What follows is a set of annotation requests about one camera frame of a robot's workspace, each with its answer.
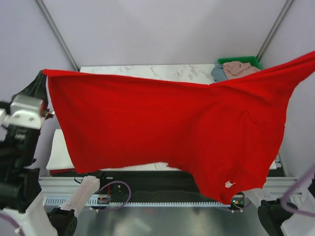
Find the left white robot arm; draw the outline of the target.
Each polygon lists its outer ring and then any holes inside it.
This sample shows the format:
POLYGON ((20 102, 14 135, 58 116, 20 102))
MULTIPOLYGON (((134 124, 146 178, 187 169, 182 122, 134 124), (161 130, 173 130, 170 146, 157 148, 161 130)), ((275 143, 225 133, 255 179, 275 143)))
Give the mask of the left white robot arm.
POLYGON ((42 71, 9 102, 0 104, 0 125, 6 130, 0 143, 0 216, 20 236, 74 235, 78 216, 91 196, 108 188, 106 179, 86 176, 68 201, 46 212, 40 169, 32 164, 43 123, 52 116, 42 71))

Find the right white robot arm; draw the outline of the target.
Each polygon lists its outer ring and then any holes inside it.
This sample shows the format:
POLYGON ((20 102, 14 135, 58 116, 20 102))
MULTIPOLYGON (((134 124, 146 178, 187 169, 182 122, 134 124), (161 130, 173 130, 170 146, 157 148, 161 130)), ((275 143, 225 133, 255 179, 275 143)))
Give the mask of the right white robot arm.
POLYGON ((280 199, 264 189, 244 192, 257 207, 258 218, 270 236, 313 236, 315 204, 310 199, 293 200, 288 193, 280 199))

